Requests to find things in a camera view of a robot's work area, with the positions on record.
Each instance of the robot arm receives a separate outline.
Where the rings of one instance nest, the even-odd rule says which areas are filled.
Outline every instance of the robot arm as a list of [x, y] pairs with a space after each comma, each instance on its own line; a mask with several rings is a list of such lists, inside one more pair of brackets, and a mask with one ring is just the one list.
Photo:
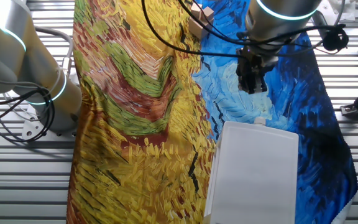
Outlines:
[[[47, 88], [55, 105], [55, 119], [50, 129], [65, 131], [76, 127], [81, 106], [80, 88], [70, 81], [42, 44], [30, 11], [21, 0], [0, 0], [0, 81], [32, 82]], [[0, 93], [10, 90], [24, 95], [33, 89], [0, 84]], [[45, 109], [40, 95], [27, 101], [38, 112]]]
[[[246, 15], [247, 40], [261, 42], [300, 30], [312, 16], [315, 25], [327, 25], [323, 15], [316, 11], [320, 2], [321, 0], [251, 0]], [[328, 35], [325, 30], [319, 32], [323, 39]], [[243, 56], [239, 58], [237, 67], [239, 88], [249, 94], [267, 91], [264, 75], [274, 68], [282, 46], [295, 41], [298, 36], [299, 34], [286, 36], [266, 44], [238, 49], [237, 54]], [[335, 41], [338, 46], [332, 48], [331, 44], [330, 48], [325, 44], [324, 47], [334, 50], [347, 45], [346, 39]]]

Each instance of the glowing blue ring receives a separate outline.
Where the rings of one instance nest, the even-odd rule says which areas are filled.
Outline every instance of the glowing blue ring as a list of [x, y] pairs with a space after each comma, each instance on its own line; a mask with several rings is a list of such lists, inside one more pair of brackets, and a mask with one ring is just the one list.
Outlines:
[[24, 52], [27, 50], [26, 47], [25, 47], [25, 44], [24, 44], [23, 40], [20, 39], [20, 37], [18, 37], [16, 34], [14, 34], [12, 31], [10, 31], [10, 30], [8, 30], [8, 29], [2, 28], [2, 27], [0, 27], [0, 28], [1, 28], [1, 30], [2, 30], [4, 33], [13, 36], [17, 41], [19, 41], [19, 42], [23, 45]]
[[[51, 102], [51, 101], [55, 101], [62, 93], [63, 93], [63, 91], [65, 90], [65, 88], [66, 88], [66, 83], [67, 83], [67, 77], [66, 77], [66, 75], [63, 75], [64, 77], [65, 77], [65, 82], [64, 82], [64, 84], [63, 84], [63, 88], [60, 90], [60, 92], [55, 96], [55, 97], [53, 97], [49, 102]], [[32, 105], [44, 105], [45, 104], [45, 102], [43, 102], [43, 103], [31, 103], [31, 102], [29, 102], [30, 104], [32, 104]]]
[[310, 17], [311, 15], [313, 15], [317, 9], [315, 9], [313, 12], [307, 14], [307, 15], [303, 15], [303, 16], [284, 16], [281, 15], [279, 13], [273, 12], [272, 10], [270, 10], [267, 6], [265, 6], [261, 0], [256, 0], [256, 2], [259, 4], [259, 6], [264, 9], [264, 11], [266, 11], [267, 13], [269, 13], [270, 15], [277, 17], [279, 19], [284, 19], [284, 20], [291, 20], [291, 21], [295, 21], [295, 20], [301, 20], [301, 19], [306, 19], [307, 17]]

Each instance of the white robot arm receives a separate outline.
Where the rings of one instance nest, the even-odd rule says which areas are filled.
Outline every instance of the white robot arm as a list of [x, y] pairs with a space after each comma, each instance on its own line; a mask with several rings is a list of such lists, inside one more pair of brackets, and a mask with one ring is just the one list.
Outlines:
[[[71, 63], [70, 57], [64, 62]], [[55, 105], [52, 131], [76, 127], [81, 106], [80, 88], [70, 81], [41, 43], [28, 7], [21, 0], [0, 0], [0, 93], [14, 90], [24, 95], [34, 90], [17, 82], [36, 83], [50, 91]], [[45, 109], [40, 94], [27, 101], [37, 112]]]

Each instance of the wire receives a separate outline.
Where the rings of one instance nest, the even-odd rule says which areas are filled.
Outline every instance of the wire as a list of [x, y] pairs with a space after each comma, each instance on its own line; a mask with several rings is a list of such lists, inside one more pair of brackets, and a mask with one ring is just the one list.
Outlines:
[[59, 30], [49, 29], [46, 27], [36, 26], [35, 30], [37, 32], [43, 32], [45, 34], [56, 35], [56, 36], [59, 36], [59, 37], [65, 39], [69, 45], [66, 57], [71, 58], [71, 55], [73, 54], [73, 50], [74, 50], [74, 43], [73, 43], [73, 39], [69, 35], [65, 34], [64, 32], [60, 32]]
[[228, 38], [228, 39], [231, 39], [230, 37], [228, 37], [226, 34], [223, 34], [218, 28], [216, 28], [210, 21], [209, 19], [206, 17], [206, 14], [204, 13], [204, 10], [203, 8], [197, 3], [196, 0], [193, 0], [193, 2], [196, 4], [196, 6], [200, 9], [201, 13], [203, 14], [204, 18], [205, 18], [205, 21], [212, 27], [216, 30], [216, 32], [220, 33], [222, 36]]
[[30, 91], [30, 92], [28, 92], [26, 94], [23, 94], [23, 95], [21, 95], [19, 97], [16, 97], [16, 98], [13, 98], [13, 99], [10, 99], [10, 100], [7, 100], [7, 101], [0, 101], [0, 105], [4, 105], [4, 104], [7, 104], [7, 103], [12, 103], [12, 102], [15, 102], [15, 101], [21, 100], [21, 99], [26, 99], [26, 98], [28, 98], [28, 97], [36, 94], [36, 93], [39, 93], [39, 89], [32, 90], [32, 91]]
[[18, 87], [22, 87], [22, 88], [43, 88], [46, 89], [45, 87], [42, 87], [36, 83], [32, 83], [32, 82], [5, 82], [5, 81], [0, 81], [0, 84], [3, 85], [16, 85]]
[[[9, 93], [3, 93], [2, 95], [4, 96], [5, 100], [7, 100], [7, 96], [6, 96], [6, 95], [8, 95], [8, 96], [12, 99], [12, 97], [9, 95]], [[40, 121], [40, 120], [42, 120], [42, 119], [44, 118], [44, 116], [43, 116], [43, 117], [41, 117], [41, 118], [39, 118], [39, 119], [34, 119], [34, 118], [37, 117], [36, 114], [29, 113], [28, 111], [26, 111], [25, 109], [23, 109], [20, 105], [17, 105], [17, 107], [18, 107], [21, 111], [23, 111], [23, 112], [25, 112], [27, 115], [29, 115], [31, 118], [33, 118], [33, 119], [31, 119], [31, 118], [26, 118], [25, 116], [19, 114], [16, 110], [13, 110], [13, 113], [15, 113], [16, 115], [18, 115], [19, 117], [21, 117], [22, 119], [24, 119], [24, 120], [26, 120], [26, 121]]]
[[12, 107], [10, 107], [7, 111], [5, 111], [1, 116], [0, 116], [0, 119], [3, 118], [5, 115], [7, 115], [9, 112], [11, 112], [17, 105], [19, 105], [20, 103], [22, 103], [24, 100], [26, 100], [28, 97], [38, 93], [39, 91], [38, 90], [33, 90], [33, 91], [30, 91], [18, 98], [15, 98], [15, 99], [12, 99], [13, 101], [17, 101]]
[[184, 52], [184, 53], [188, 53], [188, 54], [194, 54], [194, 55], [207, 55], [207, 56], [218, 56], [218, 57], [233, 57], [233, 58], [245, 58], [241, 55], [234, 55], [234, 54], [221, 54], [221, 53], [213, 53], [213, 52], [196, 52], [196, 51], [192, 51], [192, 50], [186, 50], [186, 49], [181, 49], [180, 47], [177, 47], [175, 45], [172, 45], [170, 43], [168, 43], [166, 40], [164, 40], [159, 34], [158, 32], [154, 29], [152, 23], [150, 22], [149, 16], [147, 15], [147, 10], [146, 10], [146, 5], [145, 5], [145, 0], [141, 0], [142, 2], [142, 10], [143, 10], [143, 14], [144, 17], [146, 19], [147, 25], [149, 26], [150, 30], [153, 32], [153, 34], [156, 36], [156, 38], [158, 38], [158, 40], [160, 40], [163, 44], [165, 44], [166, 46], [177, 50], [179, 52]]
[[[182, 7], [184, 7], [185, 11], [188, 12], [188, 14], [195, 19], [195, 21], [198, 21], [201, 23], [200, 20], [198, 20], [192, 13], [191, 11], [189, 11], [189, 9], [184, 5], [183, 1], [181, 0], [178, 0], [179, 3], [182, 5]], [[164, 43], [165, 45], [167, 45], [168, 47], [174, 49], [174, 50], [177, 50], [177, 51], [180, 51], [180, 52], [184, 52], [184, 53], [188, 53], [188, 54], [194, 54], [194, 55], [208, 55], [208, 56], [218, 56], [218, 57], [234, 57], [234, 58], [245, 58], [241, 55], [234, 55], [234, 54], [221, 54], [221, 53], [214, 53], [214, 52], [196, 52], [196, 51], [192, 51], [192, 50], [186, 50], [186, 49], [181, 49], [175, 45], [172, 45], [170, 43], [168, 43], [166, 40], [164, 40], [159, 34], [158, 32], [154, 29], [152, 23], [150, 22], [150, 19], [149, 19], [149, 16], [147, 14], [147, 10], [146, 10], [146, 6], [145, 6], [145, 0], [141, 0], [142, 2], [142, 10], [143, 10], [143, 14], [144, 14], [144, 17], [145, 17], [145, 20], [147, 22], [147, 25], [149, 26], [150, 30], [153, 32], [153, 34], [156, 36], [156, 38], [158, 38], [158, 40], [160, 40], [162, 43]], [[204, 24], [200, 24], [202, 27], [204, 27], [206, 30], [208, 31], [211, 31], [209, 28], [205, 27]], [[314, 27], [307, 27], [307, 28], [304, 28], [304, 29], [301, 29], [301, 30], [297, 30], [297, 31], [294, 31], [294, 32], [289, 32], [287, 34], [282, 34], [282, 35], [278, 35], [277, 37], [274, 37], [274, 38], [271, 38], [271, 39], [268, 39], [268, 40], [264, 40], [264, 41], [261, 41], [261, 42], [251, 42], [251, 43], [244, 43], [244, 42], [236, 42], [235, 44], [241, 44], [241, 45], [259, 45], [259, 44], [265, 44], [265, 43], [269, 43], [269, 42], [272, 42], [274, 40], [277, 40], [277, 39], [281, 39], [283, 37], [286, 37], [286, 36], [292, 36], [292, 35], [296, 35], [296, 34], [299, 34], [299, 33], [302, 33], [302, 32], [306, 32], [306, 31], [309, 31], [309, 30], [315, 30], [315, 29], [329, 29], [329, 30], [335, 30], [335, 29], [338, 29], [338, 27], [333, 27], [333, 26], [314, 26]], [[224, 40], [226, 39], [225, 37], [222, 37], [220, 36], [219, 34], [214, 34], [214, 32], [212, 31], [211, 32], [213, 35], [219, 37], [219, 38], [223, 38]]]
[[[305, 45], [301, 45], [301, 44], [296, 44], [296, 43], [290, 43], [290, 45], [295, 45], [295, 46], [299, 46], [299, 47], [312, 47], [312, 46], [305, 46]], [[314, 50], [318, 50], [320, 52], [329, 54], [329, 55], [336, 55], [339, 51], [337, 50], [336, 52], [332, 53], [332, 52], [327, 52], [325, 50], [321, 50], [321, 49], [317, 49], [315, 48]]]
[[2, 120], [0, 120], [0, 123], [1, 125], [3, 126], [3, 128], [14, 138], [14, 139], [11, 139], [11, 138], [8, 138], [7, 136], [5, 136], [3, 133], [0, 132], [0, 135], [8, 140], [9, 142], [31, 142], [31, 141], [36, 141], [38, 139], [40, 139], [42, 136], [45, 135], [45, 133], [49, 130], [49, 128], [51, 127], [52, 123], [53, 123], [53, 120], [55, 118], [55, 107], [53, 105], [53, 102], [50, 101], [50, 96], [45, 96], [44, 97], [44, 100], [45, 100], [45, 104], [47, 105], [47, 107], [49, 106], [48, 104], [50, 103], [51, 104], [51, 107], [48, 107], [50, 108], [50, 110], [52, 110], [52, 117], [50, 119], [50, 113], [48, 112], [47, 113], [47, 120], [46, 120], [46, 123], [44, 125], [44, 127], [42, 128], [42, 130], [37, 134], [35, 135], [34, 137], [30, 138], [30, 139], [22, 139], [22, 138], [19, 138], [17, 136], [14, 135], [14, 133], [12, 133], [9, 128], [6, 127], [6, 125], [4, 124], [4, 122]]
[[281, 34], [281, 35], [278, 35], [276, 37], [273, 37], [273, 38], [270, 38], [270, 39], [267, 39], [267, 40], [263, 40], [263, 41], [259, 41], [259, 42], [256, 42], [256, 41], [253, 41], [253, 40], [248, 40], [249, 42], [245, 43], [244, 41], [241, 41], [241, 40], [238, 41], [238, 40], [233, 40], [233, 39], [230, 39], [230, 38], [228, 39], [228, 38], [226, 38], [226, 37], [224, 37], [224, 36], [222, 36], [220, 34], [217, 34], [213, 30], [211, 30], [210, 28], [206, 27], [196, 16], [194, 16], [191, 13], [191, 11], [186, 7], [185, 3], [182, 0], [178, 0], [178, 2], [182, 6], [182, 8], [187, 12], [187, 14], [190, 17], [192, 17], [207, 32], [209, 32], [210, 34], [213, 34], [214, 36], [216, 36], [216, 37], [218, 37], [218, 38], [220, 38], [222, 40], [225, 40], [226, 42], [230, 42], [230, 43], [233, 43], [233, 44], [239, 44], [239, 45], [243, 45], [243, 46], [266, 44], [266, 43], [269, 43], [269, 42], [273, 42], [275, 40], [282, 39], [284, 37], [291, 37], [293, 35], [297, 35], [297, 34], [300, 34], [302, 32], [306, 32], [306, 31], [310, 31], [310, 30], [316, 30], [316, 29], [338, 30], [338, 29], [343, 29], [343, 27], [345, 26], [345, 25], [342, 25], [342, 26], [323, 25], [323, 26], [305, 27], [303, 29], [296, 30], [296, 31], [293, 31], [293, 32], [287, 32], [286, 34]]

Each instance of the white plastic box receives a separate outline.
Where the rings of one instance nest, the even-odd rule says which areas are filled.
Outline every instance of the white plastic box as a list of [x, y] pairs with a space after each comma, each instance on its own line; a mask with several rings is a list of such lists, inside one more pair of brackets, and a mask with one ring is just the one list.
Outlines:
[[293, 224], [297, 165], [297, 134], [225, 122], [213, 159], [204, 223]]

